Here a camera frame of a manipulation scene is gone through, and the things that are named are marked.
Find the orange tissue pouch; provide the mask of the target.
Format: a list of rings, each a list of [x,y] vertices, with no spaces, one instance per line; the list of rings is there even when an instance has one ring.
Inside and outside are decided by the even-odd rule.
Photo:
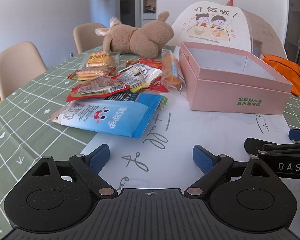
[[[300,96],[300,66],[287,59],[264,54],[263,61],[284,76],[292,85],[291,93]]]

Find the white paper table runner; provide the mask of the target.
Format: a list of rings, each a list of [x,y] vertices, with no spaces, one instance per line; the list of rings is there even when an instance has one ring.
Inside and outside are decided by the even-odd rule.
[[[156,111],[141,138],[98,133],[82,153],[89,154],[102,144],[109,146],[110,159],[100,176],[117,190],[184,190],[202,176],[193,161],[194,146],[247,161],[247,138],[287,144],[288,131],[281,115],[192,111],[189,102],[174,93],[166,109]]]

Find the pink cardboard box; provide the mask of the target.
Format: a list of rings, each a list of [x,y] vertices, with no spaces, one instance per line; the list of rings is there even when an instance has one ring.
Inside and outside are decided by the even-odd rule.
[[[281,115],[293,85],[244,50],[182,42],[179,64],[194,111]]]

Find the beige chair near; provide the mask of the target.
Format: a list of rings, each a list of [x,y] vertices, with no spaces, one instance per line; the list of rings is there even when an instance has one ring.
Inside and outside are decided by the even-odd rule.
[[[18,88],[47,71],[36,46],[24,41],[0,53],[0,98],[6,99]]]

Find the blue and white snack bag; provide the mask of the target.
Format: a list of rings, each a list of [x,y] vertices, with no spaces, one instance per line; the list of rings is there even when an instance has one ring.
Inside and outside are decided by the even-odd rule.
[[[130,92],[75,100],[53,113],[50,120],[63,126],[139,139],[161,100],[159,94]]]

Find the white red snack packet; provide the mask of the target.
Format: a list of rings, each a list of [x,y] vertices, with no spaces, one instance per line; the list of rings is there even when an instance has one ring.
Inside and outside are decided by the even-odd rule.
[[[116,80],[129,86],[132,93],[150,87],[151,83],[159,76],[162,70],[145,64],[136,63],[122,70]]]

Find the beige chair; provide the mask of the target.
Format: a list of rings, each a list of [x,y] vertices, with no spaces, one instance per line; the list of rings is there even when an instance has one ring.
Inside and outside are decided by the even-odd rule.
[[[101,46],[103,44],[103,36],[97,36],[95,29],[105,28],[100,23],[85,23],[74,28],[73,38],[77,54],[81,54],[87,50]]]
[[[47,71],[36,46],[24,41],[0,53],[0,98],[6,99],[18,88]]]

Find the long orange bread packet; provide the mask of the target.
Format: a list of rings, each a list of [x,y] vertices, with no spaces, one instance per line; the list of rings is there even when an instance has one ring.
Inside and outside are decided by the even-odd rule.
[[[166,85],[181,90],[185,84],[183,73],[179,61],[171,50],[163,49],[162,58],[162,78]]]

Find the white mesh food cover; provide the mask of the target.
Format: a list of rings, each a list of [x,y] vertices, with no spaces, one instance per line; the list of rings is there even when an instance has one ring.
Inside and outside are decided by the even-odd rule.
[[[286,58],[274,28],[263,18],[238,7],[196,2],[173,22],[170,46],[197,42],[248,51],[259,57],[270,54]]]

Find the cracker packet red edge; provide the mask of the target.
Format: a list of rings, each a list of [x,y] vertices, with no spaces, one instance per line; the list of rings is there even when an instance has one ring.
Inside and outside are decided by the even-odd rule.
[[[113,73],[115,69],[116,68],[113,66],[82,68],[70,74],[68,76],[68,79],[77,80],[77,81],[86,81],[98,76],[103,76],[103,75],[108,76],[111,73]]]

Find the beige chair far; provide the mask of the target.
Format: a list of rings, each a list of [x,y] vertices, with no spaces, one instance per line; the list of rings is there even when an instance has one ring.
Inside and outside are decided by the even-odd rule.
[[[77,54],[81,54],[87,50],[101,46],[103,44],[103,36],[97,36],[95,29],[105,28],[100,23],[85,23],[74,28],[73,38]]]

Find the brown plush bunny toy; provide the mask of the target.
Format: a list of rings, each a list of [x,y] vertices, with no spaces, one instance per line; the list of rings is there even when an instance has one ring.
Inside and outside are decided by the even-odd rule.
[[[103,50],[121,54],[136,54],[144,59],[155,59],[160,50],[174,37],[172,27],[166,23],[170,13],[164,11],[157,20],[141,28],[122,24],[113,17],[109,28],[97,28],[95,34],[103,36]]]

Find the red roast duck snack pouch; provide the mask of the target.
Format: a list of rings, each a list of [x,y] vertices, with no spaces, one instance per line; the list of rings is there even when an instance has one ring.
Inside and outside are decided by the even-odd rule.
[[[94,97],[104,98],[129,89],[129,85],[120,80],[108,76],[98,76],[74,87],[67,96],[66,101],[71,102]]]

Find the small bread packet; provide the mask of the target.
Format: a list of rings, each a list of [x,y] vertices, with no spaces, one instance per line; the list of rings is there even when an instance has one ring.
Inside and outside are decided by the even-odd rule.
[[[118,66],[119,55],[112,51],[94,52],[87,55],[83,61],[83,67]]]

